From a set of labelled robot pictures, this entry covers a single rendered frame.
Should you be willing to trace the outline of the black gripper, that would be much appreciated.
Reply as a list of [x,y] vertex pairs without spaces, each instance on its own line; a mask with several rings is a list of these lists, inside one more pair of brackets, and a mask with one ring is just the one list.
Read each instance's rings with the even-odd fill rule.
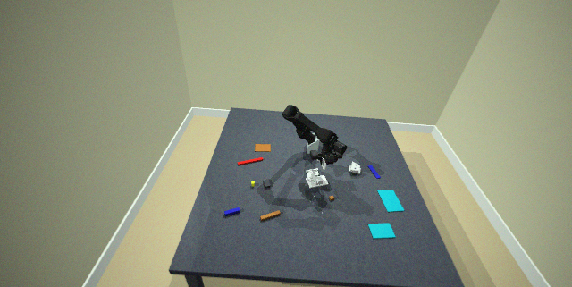
[[327,152],[331,152],[331,151],[332,151],[332,153],[333,153],[335,156],[338,156],[338,159],[341,159],[341,158],[343,157],[343,155],[341,155],[340,153],[336,152],[336,151],[333,150],[332,148],[326,148],[326,147],[324,147],[324,144],[323,144],[322,152],[317,153],[317,150],[311,150],[311,151],[310,151],[311,159],[312,159],[312,160],[317,160],[317,159],[320,160],[320,163],[321,163],[321,165],[322,165],[322,162],[323,162],[323,153],[324,153],[325,151],[327,151]]

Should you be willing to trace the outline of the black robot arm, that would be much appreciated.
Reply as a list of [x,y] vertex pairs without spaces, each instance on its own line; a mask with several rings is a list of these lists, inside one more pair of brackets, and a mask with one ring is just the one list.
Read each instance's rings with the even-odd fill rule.
[[[315,137],[317,137],[326,148],[332,148],[341,155],[346,151],[347,146],[337,140],[338,137],[333,131],[316,125],[314,122],[306,118],[306,116],[302,114],[296,106],[288,105],[283,111],[282,117],[294,124],[297,128],[296,133],[301,139],[305,139],[308,142],[308,145],[314,142]],[[315,133],[315,135],[310,131]],[[338,156],[335,156],[332,151],[325,151],[323,153],[323,158],[327,165],[333,164],[338,160]]]

